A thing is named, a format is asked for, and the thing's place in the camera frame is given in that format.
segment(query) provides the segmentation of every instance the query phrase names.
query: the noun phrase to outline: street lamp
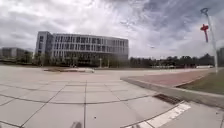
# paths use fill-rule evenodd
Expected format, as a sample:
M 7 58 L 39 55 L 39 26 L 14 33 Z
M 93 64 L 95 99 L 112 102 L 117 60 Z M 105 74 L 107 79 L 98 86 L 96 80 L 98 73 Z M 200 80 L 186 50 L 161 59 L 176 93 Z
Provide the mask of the street lamp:
M 215 36 L 212 30 L 211 20 L 208 16 L 208 8 L 201 9 L 201 13 L 204 14 L 208 20 L 208 25 L 210 27 L 211 36 L 212 36 L 212 46 L 213 46 L 213 52 L 214 52 L 214 62 L 215 62 L 215 72 L 218 73 L 218 57 L 217 57 L 217 50 L 216 50 L 216 42 L 215 42 Z
M 100 58 L 99 60 L 100 60 L 100 68 L 102 68 L 102 58 Z

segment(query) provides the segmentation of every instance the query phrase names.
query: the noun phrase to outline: plaza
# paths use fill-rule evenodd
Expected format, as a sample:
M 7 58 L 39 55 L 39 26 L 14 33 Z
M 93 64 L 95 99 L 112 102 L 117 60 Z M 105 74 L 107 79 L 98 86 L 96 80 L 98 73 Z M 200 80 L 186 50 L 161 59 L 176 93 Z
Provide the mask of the plaza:
M 79 73 L 0 66 L 0 123 L 3 128 L 119 128 L 149 120 L 142 128 L 220 128 L 223 111 L 194 102 L 182 104 L 187 107 L 177 120 L 153 122 L 180 106 L 153 97 L 158 92 L 120 80 L 196 70 L 202 69 Z

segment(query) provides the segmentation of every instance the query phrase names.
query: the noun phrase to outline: cloudy sky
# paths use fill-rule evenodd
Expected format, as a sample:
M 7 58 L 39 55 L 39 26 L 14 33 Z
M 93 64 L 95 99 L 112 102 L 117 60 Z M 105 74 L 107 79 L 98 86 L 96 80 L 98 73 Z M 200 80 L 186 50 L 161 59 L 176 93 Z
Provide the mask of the cloudy sky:
M 130 56 L 201 56 L 212 53 L 203 7 L 224 46 L 223 0 L 0 0 L 0 47 L 34 50 L 37 32 L 50 31 L 127 38 Z

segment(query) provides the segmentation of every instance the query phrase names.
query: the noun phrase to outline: light pole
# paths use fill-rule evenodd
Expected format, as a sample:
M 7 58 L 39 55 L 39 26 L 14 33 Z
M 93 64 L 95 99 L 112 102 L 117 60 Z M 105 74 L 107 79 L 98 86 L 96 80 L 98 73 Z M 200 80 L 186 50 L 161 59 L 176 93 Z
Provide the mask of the light pole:
M 214 36 L 213 30 L 212 30 L 211 20 L 208 16 L 208 8 L 201 9 L 201 13 L 205 14 L 205 16 L 208 20 L 208 25 L 210 27 L 211 36 L 212 36 L 212 46 L 213 46 L 213 52 L 214 52 L 215 72 L 218 73 L 218 57 L 217 57 L 217 50 L 216 50 L 216 41 L 215 41 L 215 36 Z
M 99 60 L 100 60 L 100 68 L 102 68 L 102 58 L 100 58 Z
M 110 60 L 109 59 L 107 60 L 107 67 L 108 68 L 110 67 Z

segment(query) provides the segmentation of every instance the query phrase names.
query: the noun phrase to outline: building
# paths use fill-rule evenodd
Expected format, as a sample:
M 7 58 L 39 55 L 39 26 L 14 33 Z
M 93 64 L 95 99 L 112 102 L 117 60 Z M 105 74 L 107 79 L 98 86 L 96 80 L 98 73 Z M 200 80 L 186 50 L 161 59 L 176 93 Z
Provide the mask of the building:
M 28 50 L 17 47 L 3 47 L 0 49 L 0 58 L 2 60 L 28 62 L 31 61 L 32 54 Z
M 99 66 L 128 60 L 129 45 L 121 38 L 41 31 L 35 53 L 44 63 Z

